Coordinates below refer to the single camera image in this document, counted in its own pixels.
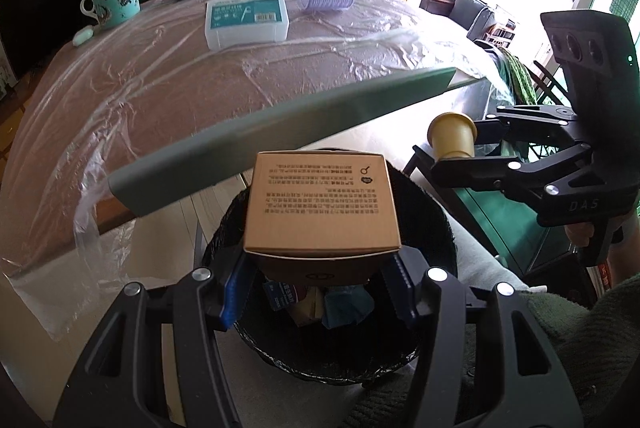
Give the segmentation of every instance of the teal label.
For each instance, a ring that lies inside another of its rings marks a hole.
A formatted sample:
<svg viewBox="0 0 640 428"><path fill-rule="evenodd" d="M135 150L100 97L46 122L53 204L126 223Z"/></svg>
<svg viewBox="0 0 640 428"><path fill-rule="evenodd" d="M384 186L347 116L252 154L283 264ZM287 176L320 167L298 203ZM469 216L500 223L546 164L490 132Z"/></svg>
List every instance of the teal label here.
<svg viewBox="0 0 640 428"><path fill-rule="evenodd" d="M278 0L254 0L245 3L213 5L211 28L281 22Z"/></svg>

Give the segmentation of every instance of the white plastic box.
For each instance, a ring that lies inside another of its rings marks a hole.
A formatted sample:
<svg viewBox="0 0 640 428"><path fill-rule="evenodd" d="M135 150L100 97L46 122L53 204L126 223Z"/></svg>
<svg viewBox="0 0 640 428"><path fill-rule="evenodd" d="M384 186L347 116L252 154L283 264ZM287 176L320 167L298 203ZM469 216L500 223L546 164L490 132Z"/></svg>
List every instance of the white plastic box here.
<svg viewBox="0 0 640 428"><path fill-rule="evenodd" d="M245 43L283 42L289 32L284 0L210 0L204 35L217 52Z"/></svg>

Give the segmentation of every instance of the gray cushion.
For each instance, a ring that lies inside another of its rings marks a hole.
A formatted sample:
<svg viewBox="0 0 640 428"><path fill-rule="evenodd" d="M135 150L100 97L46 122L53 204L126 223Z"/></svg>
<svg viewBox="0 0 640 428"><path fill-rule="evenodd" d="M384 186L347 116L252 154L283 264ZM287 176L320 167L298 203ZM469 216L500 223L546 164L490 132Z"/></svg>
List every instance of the gray cushion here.
<svg viewBox="0 0 640 428"><path fill-rule="evenodd" d="M484 7L486 7L486 4L480 0L456 0L449 18L464 29L469 30L476 16Z"/></svg>

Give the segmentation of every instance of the mug handle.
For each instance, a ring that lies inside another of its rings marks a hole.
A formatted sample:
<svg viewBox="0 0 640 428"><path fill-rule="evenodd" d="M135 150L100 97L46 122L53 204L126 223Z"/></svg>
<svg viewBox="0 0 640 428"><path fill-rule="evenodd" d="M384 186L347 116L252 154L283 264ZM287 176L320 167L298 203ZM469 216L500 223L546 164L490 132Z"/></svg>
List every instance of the mug handle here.
<svg viewBox="0 0 640 428"><path fill-rule="evenodd" d="M90 18L95 19L98 22L98 24L100 24L100 20L98 19L98 14L96 14L96 12L95 12L94 0L91 0L92 8L91 8L90 11L88 11L87 9L84 8L84 2L85 1L87 1L87 0L82 0L80 2L80 11L81 11L81 13L84 14L85 16L89 16Z"/></svg>

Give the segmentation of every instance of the barcode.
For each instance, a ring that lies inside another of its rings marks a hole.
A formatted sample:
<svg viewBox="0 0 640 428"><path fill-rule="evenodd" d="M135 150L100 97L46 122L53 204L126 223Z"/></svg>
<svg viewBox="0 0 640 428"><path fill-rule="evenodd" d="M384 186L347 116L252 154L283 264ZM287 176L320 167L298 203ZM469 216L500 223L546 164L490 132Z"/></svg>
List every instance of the barcode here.
<svg viewBox="0 0 640 428"><path fill-rule="evenodd" d="M254 22L274 22L276 20L276 13L257 13L254 17Z"/></svg>

